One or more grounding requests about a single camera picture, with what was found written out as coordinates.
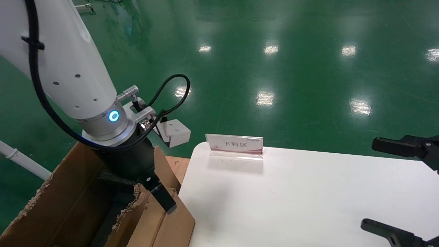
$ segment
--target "torn cardboard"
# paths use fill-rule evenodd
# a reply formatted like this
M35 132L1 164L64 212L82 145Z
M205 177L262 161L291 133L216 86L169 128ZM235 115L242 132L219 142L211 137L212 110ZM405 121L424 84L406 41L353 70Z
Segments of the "torn cardboard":
M0 236L0 246L89 247L115 193L97 179L105 168L90 148L77 143ZM159 147L155 172L177 210L167 215L143 186L134 186L134 200L114 219L105 247L188 246L195 220L178 198L181 185Z

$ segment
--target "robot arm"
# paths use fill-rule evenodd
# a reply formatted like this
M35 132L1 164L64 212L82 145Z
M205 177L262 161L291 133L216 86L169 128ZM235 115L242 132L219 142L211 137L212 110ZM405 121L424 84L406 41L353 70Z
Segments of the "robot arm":
M189 79L181 74L169 77L153 101L141 107L136 86L117 95L71 0L3 0L0 16L8 20L0 22L0 55L32 79L52 119L73 138L93 148L115 175L141 182L172 213L176 205L154 172L154 149L146 135L154 131L169 147L189 140L190 130L179 121L160 122L186 99ZM156 114L151 104L175 77L186 79L184 97L172 109ZM56 115L45 95L77 120L83 128L82 137ZM131 102L122 105L125 99Z

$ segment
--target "cardboard flap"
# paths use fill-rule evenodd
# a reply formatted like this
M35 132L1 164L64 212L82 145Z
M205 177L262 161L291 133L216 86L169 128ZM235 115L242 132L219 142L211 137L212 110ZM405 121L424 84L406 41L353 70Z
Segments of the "cardboard flap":
M145 210L126 247L188 246L195 220L174 189L167 189L177 203L170 215L155 200L148 197Z
M165 154L159 146L154 149L154 164L155 173L160 179L160 182L162 182L163 186L166 188L176 189L177 192L179 192L181 184L178 182L177 177L169 166Z
M96 179L103 168L90 148L77 143L0 236L0 246L86 247L111 199Z

